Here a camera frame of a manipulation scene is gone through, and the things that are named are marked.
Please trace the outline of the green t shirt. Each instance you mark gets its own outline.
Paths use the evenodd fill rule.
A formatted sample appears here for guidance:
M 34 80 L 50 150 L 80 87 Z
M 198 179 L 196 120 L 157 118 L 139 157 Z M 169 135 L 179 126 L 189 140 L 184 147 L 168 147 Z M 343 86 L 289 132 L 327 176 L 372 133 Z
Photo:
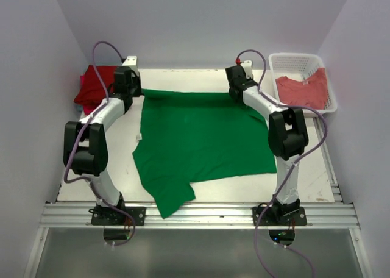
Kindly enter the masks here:
M 133 159 L 161 217 L 195 199 L 195 182 L 276 172 L 265 119 L 227 93 L 143 94 Z

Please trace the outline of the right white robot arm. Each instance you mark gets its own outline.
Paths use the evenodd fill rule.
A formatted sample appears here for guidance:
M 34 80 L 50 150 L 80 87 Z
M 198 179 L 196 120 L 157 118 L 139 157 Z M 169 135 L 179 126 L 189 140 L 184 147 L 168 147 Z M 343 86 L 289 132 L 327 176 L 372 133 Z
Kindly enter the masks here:
M 299 165 L 295 162 L 305 152 L 308 133 L 301 108 L 291 108 L 272 98 L 253 80 L 249 65 L 225 69 L 231 98 L 268 120 L 268 145 L 277 161 L 277 186 L 269 207 L 255 208 L 262 226 L 287 225 L 299 216 Z

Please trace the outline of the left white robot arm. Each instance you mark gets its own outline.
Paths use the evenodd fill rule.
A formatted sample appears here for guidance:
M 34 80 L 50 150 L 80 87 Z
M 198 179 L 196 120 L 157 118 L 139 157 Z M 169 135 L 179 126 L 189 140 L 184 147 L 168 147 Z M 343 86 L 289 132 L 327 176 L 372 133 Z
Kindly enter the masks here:
M 91 188 L 98 206 L 107 207 L 105 217 L 112 224 L 125 221 L 127 210 L 121 192 L 115 187 L 107 171 L 108 147 L 106 132 L 142 95 L 140 73 L 136 65 L 117 67 L 113 73 L 113 93 L 79 121 L 65 124 L 63 181 L 71 184 L 84 180 Z

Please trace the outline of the dark red folded shirt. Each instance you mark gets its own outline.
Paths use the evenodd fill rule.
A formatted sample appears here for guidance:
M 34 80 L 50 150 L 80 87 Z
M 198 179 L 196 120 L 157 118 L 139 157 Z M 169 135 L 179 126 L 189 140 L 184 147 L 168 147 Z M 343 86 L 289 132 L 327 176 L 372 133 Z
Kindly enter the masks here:
M 107 89 L 114 81 L 113 73 L 115 69 L 116 66 L 97 66 L 97 70 L 101 75 L 103 83 L 105 84 Z M 87 105 L 96 108 L 105 98 L 105 91 L 103 90 L 102 84 L 98 79 L 98 75 L 96 74 L 93 65 L 88 66 L 87 70 L 84 73 L 84 76 L 84 86 L 80 88 L 79 93 L 74 98 L 74 103 L 79 104 L 81 106 Z

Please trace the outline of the pink folded shirt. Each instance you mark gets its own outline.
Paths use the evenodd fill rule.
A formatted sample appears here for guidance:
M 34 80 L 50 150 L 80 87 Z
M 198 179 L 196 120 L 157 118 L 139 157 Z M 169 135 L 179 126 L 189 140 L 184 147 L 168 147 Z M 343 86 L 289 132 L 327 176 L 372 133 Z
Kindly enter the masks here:
M 83 87 L 84 86 L 84 83 L 85 83 L 85 76 L 84 75 L 81 75 L 80 76 L 80 86 Z M 83 105 L 82 106 L 82 111 L 84 112 L 84 114 L 86 115 L 89 115 L 90 113 L 92 113 L 94 110 L 94 107 L 90 107 L 90 106 L 87 106 L 87 105 Z

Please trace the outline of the light blue folded shirt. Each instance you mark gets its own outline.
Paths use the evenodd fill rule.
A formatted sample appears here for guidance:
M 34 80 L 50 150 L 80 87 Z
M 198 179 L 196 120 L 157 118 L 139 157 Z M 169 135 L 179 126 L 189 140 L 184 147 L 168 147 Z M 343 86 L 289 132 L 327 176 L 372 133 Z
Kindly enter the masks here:
M 81 105 L 75 104 L 75 108 L 76 108 L 77 112 L 79 112 L 79 113 L 83 112 L 83 107 Z

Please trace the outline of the white plastic basket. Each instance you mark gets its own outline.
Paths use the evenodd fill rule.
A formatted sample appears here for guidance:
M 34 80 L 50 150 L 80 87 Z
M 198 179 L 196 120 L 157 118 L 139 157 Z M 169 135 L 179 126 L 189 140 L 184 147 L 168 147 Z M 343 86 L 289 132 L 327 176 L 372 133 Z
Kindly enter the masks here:
M 321 114 L 337 109 L 332 85 L 320 57 L 279 52 L 269 55 L 275 98 L 283 104 L 303 105 Z

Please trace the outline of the salmon t shirt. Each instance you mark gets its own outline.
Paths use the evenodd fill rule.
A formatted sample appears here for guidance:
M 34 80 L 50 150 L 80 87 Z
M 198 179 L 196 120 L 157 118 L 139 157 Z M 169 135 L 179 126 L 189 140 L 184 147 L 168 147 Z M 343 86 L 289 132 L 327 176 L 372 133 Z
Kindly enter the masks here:
M 279 77 L 276 79 L 276 85 L 282 103 L 318 110 L 325 109 L 328 98 L 325 68 L 318 68 L 304 81 L 293 80 L 286 76 Z

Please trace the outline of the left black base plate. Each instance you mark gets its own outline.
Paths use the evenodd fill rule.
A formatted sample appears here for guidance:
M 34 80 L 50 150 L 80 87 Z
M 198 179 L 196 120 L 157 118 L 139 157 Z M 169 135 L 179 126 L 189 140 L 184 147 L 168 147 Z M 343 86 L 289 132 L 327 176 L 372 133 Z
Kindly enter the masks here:
M 119 213 L 108 207 L 97 205 L 94 208 L 90 208 L 88 212 L 92 215 L 91 224 L 94 226 L 144 225 L 146 217 L 145 207 L 125 207 L 122 210 L 130 215 L 134 219 L 134 222 L 123 213 Z

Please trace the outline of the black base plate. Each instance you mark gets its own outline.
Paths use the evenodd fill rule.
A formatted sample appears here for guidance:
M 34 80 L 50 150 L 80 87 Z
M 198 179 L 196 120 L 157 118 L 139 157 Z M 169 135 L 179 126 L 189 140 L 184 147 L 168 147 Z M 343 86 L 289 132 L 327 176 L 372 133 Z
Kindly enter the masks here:
M 257 225 L 258 218 L 265 208 L 265 203 L 252 207 L 252 219 L 255 226 Z M 274 213 L 269 208 L 266 210 L 266 213 L 261 217 L 259 222 L 259 226 L 306 226 L 307 224 L 308 221 L 303 207 L 299 207 L 298 210 L 286 215 Z
M 130 215 L 134 219 L 134 222 L 123 213 L 119 213 L 108 207 L 97 205 L 94 208 L 90 208 L 88 212 L 92 215 L 91 224 L 94 226 L 144 225 L 146 217 L 145 207 L 125 207 L 122 210 Z

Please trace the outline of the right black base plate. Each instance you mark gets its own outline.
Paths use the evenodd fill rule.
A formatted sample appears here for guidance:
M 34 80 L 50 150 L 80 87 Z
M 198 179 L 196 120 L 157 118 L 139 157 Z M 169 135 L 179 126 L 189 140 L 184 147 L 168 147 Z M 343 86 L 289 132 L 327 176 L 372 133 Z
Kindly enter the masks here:
M 257 225 L 258 218 L 265 208 L 265 203 L 252 207 L 252 219 L 255 226 Z M 266 210 L 266 213 L 261 217 L 259 222 L 259 226 L 306 226 L 307 224 L 308 221 L 303 207 L 299 207 L 298 210 L 286 215 L 274 213 L 269 208 Z

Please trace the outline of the aluminium mounting rail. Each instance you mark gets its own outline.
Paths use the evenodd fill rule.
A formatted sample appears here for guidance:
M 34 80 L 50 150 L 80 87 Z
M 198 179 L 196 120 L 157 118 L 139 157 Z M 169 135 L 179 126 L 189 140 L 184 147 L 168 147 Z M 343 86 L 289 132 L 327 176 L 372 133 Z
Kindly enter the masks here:
M 338 185 L 331 185 L 335 202 L 303 202 L 276 227 L 304 229 L 357 229 L 360 224 L 352 204 L 342 200 Z M 144 229 L 252 229 L 258 214 L 256 202 L 190 202 L 168 218 L 162 218 L 154 202 L 127 202 L 137 209 Z M 46 204 L 40 218 L 45 228 L 91 228 L 90 209 L 94 202 L 56 202 Z

